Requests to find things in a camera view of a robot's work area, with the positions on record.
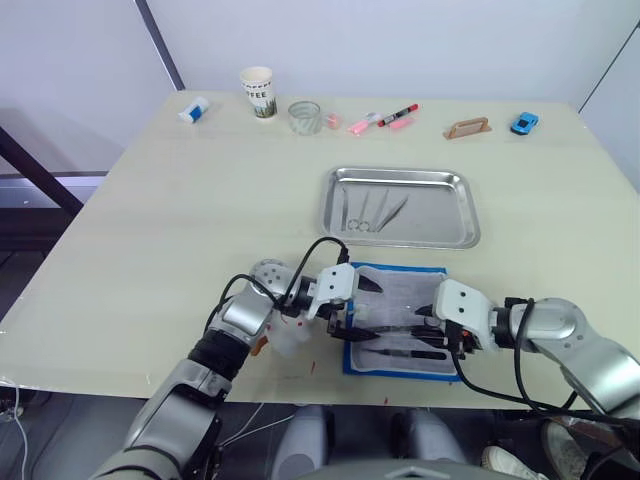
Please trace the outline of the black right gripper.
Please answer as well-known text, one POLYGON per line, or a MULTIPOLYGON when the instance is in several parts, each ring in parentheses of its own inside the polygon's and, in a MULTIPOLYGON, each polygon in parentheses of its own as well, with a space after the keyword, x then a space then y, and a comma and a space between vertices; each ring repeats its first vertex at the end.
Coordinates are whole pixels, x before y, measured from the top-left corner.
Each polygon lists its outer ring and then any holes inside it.
MULTIPOLYGON (((432 316, 433 305, 421 306, 414 311, 414 314, 432 316)), ((432 347, 449 351, 453 358, 465 359, 467 354, 474 354, 481 349, 476 337, 469 330, 451 320, 441 320, 439 328, 414 326, 410 329, 410 333, 432 347)))

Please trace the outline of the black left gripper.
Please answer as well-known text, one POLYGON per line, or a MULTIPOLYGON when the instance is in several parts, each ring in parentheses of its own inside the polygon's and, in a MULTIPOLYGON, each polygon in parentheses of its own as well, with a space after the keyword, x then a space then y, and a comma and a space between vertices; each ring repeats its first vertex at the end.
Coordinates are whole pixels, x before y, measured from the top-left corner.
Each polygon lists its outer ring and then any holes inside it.
MULTIPOLYGON (((369 278, 368 276, 358 272, 356 287, 360 291, 382 294, 383 287, 369 278)), ((371 330, 362 328, 348 328, 345 326, 345 304, 329 303, 324 306, 324 314, 327 320, 327 333, 339 340, 348 342, 363 342, 377 339, 379 335, 371 330)))

